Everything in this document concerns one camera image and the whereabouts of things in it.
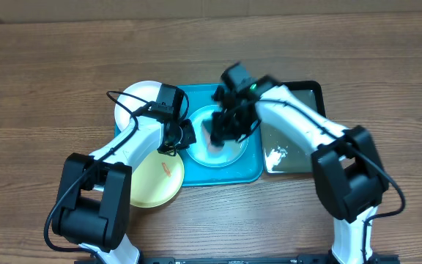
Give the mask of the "light blue plate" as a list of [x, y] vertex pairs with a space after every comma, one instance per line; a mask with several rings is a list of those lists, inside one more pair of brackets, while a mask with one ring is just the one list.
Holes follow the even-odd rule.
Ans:
[[208, 167], [222, 167], [234, 163], [244, 152], [248, 140], [237, 143], [234, 140], [225, 142], [218, 150], [210, 148], [210, 139], [203, 128], [203, 121], [211, 120], [212, 113], [219, 111], [218, 105], [203, 106], [189, 117], [196, 135], [196, 143], [188, 149], [188, 155], [197, 163]]

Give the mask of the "yellow plate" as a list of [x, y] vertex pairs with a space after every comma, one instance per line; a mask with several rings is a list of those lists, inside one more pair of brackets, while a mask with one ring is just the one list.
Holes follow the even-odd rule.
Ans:
[[130, 204], [154, 208], [174, 198], [182, 187], [185, 167], [179, 155], [150, 153], [131, 176]]

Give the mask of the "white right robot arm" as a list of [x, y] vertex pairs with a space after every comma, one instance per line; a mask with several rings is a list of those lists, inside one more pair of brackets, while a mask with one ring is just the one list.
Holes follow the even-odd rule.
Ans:
[[287, 85], [272, 76], [253, 78], [240, 63], [228, 67], [221, 80], [212, 96], [221, 110], [204, 123], [209, 145], [246, 139], [262, 122], [277, 128], [311, 159], [316, 194], [334, 218], [332, 260], [367, 263], [373, 255], [369, 222], [388, 190], [370, 133], [328, 120]]

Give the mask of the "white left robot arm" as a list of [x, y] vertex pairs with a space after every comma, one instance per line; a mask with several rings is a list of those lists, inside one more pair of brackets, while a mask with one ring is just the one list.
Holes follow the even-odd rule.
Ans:
[[45, 221], [45, 244], [57, 252], [86, 252], [91, 263], [139, 263], [141, 252], [126, 231], [131, 177], [152, 152], [175, 156], [195, 143], [186, 115], [190, 101], [180, 88], [141, 81], [132, 92], [108, 91], [128, 125], [89, 155], [64, 162], [56, 202]]

